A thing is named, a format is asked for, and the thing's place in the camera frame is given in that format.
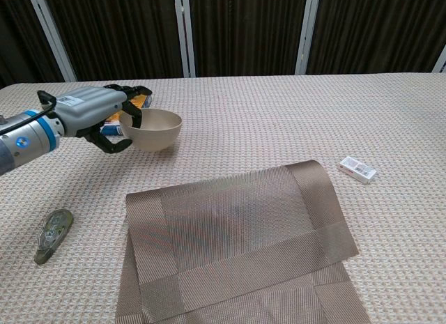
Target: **textured tablecloth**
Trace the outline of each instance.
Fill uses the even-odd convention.
[[[20,84],[5,117],[110,82]],[[84,139],[0,177],[0,323],[113,323],[125,195],[318,160],[360,255],[346,262],[372,323],[446,323],[446,75],[221,77],[118,82],[153,90],[183,117],[174,147],[106,155]],[[351,155],[377,168],[363,185],[336,170]],[[33,262],[47,213],[75,221],[44,265]]]

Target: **black cable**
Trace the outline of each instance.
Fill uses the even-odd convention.
[[[48,108],[46,108],[45,110],[42,110],[40,113],[36,114],[35,116],[32,116],[30,118],[27,118],[26,120],[23,120],[22,122],[16,123],[6,129],[3,129],[0,131],[0,136],[4,135],[4,134],[8,134],[9,132],[16,130],[18,128],[23,127],[26,124],[31,123],[32,121],[37,120],[38,118],[48,114],[51,112],[51,110],[53,110],[56,106],[56,98],[54,98],[53,100],[48,100],[49,102],[51,102],[51,106],[49,106]]]

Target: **blue ring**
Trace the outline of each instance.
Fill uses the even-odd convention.
[[[25,114],[30,117],[34,117],[35,115],[37,115],[37,113],[32,110],[25,111]],[[45,131],[45,134],[47,134],[48,141],[49,141],[49,151],[50,152],[53,151],[56,148],[56,137],[54,136],[53,130],[51,130],[51,127],[43,118],[40,117],[36,121],[40,124],[42,129]]]

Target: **brown placemat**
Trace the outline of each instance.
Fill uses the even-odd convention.
[[[228,323],[225,314],[250,312],[276,323],[289,315],[284,304],[308,312],[304,323],[368,321],[348,278],[292,283],[357,254],[317,162],[129,194],[127,209],[117,323]],[[294,292],[270,291],[284,282]],[[259,297],[266,305],[257,311]]]

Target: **dark curtain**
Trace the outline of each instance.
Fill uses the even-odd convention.
[[[78,80],[182,77],[174,0],[47,0]]]
[[[30,0],[0,0],[0,88],[63,77]]]
[[[292,75],[305,0],[190,0],[200,77]]]
[[[431,72],[446,0],[320,0],[307,74]]]

